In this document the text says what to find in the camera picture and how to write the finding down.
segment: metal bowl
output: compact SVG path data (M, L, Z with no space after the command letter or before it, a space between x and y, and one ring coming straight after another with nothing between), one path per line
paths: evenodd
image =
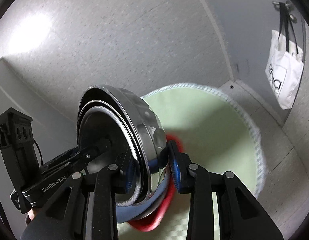
M138 195L134 205L142 204L154 194L164 178L164 171L168 164L168 157L162 151L166 144L165 132L155 113L140 97L128 90L108 85L93 86L84 93L79 106L77 123L79 149L82 147L83 138L80 129L84 129L86 125L83 120L87 113L91 114L88 111L96 104L108 109L110 112L107 113L113 115L112 124L122 127L122 131L129 135L130 144L128 145L134 147L140 169L140 192L134 193L134 196ZM88 137L93 132L94 130L89 131L87 128L85 136ZM125 136L118 138L128 141Z

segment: metal screw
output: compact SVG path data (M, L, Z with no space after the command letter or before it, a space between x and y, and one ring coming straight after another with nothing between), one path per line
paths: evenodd
M118 165L117 165L117 164L110 164L109 167L108 167L108 169L109 169L110 171L115 171L117 168L118 168Z
M232 171L227 171L227 172L225 173L225 176L226 176L227 178L229 178L229 179L232 179L232 178L234 178L234 173L233 173Z
M198 165L195 164L195 163L191 163L191 164L189 165L189 169L195 171L195 170L198 169Z
M81 177L81 172L75 172L74 174L72 174L73 179L78 179L80 177Z

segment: black cable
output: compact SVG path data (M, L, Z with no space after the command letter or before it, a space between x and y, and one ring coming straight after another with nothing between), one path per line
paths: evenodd
M42 154L41 154L41 151L40 151L40 148L39 148L39 145L37 144L37 142L35 140L34 141L34 144L36 145L38 151L39 151L39 154L40 154L40 160L41 160L41 166L43 165L43 160L42 160Z
M6 228L13 234L6 213L4 212L4 209L2 207L1 201L0 201L0 217Z

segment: stainless steel bowl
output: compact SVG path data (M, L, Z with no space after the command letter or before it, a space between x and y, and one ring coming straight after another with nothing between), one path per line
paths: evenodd
M124 145L127 145L128 142L131 152L133 151L136 155L136 167L139 169L139 174L136 175L136 185L138 185L139 179L140 188L135 188L133 201L135 196L138 195L134 205L142 204L154 194L164 178L165 169L168 164L168 157L162 152L166 144L165 132L155 113L140 97L128 90L117 89L108 85L93 86L84 93L79 106L77 123L79 149L83 147L83 141L87 142L88 137L96 137L94 134L96 132L95 128L103 129L102 126L104 124L102 122L95 124L93 126L95 128L90 129L89 126L93 122L85 121L88 119L87 115L91 118L91 114L95 114L96 117L96 111L101 109L102 114L109 117L100 114L97 119L112 119L112 124L107 124L109 127L112 127L110 130L113 133L118 133L119 127L124 134L124 136L117 137L116 140L122 140ZM132 198L126 201L124 205L133 202Z

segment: floor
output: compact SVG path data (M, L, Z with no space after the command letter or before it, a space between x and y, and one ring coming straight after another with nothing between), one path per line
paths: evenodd
M288 239L309 210L309 41L305 85L281 129L262 98L229 81L209 7L204 0L16 0L0 21L0 58L71 120L91 84L140 96L177 82L220 87L260 128L268 176L259 201Z

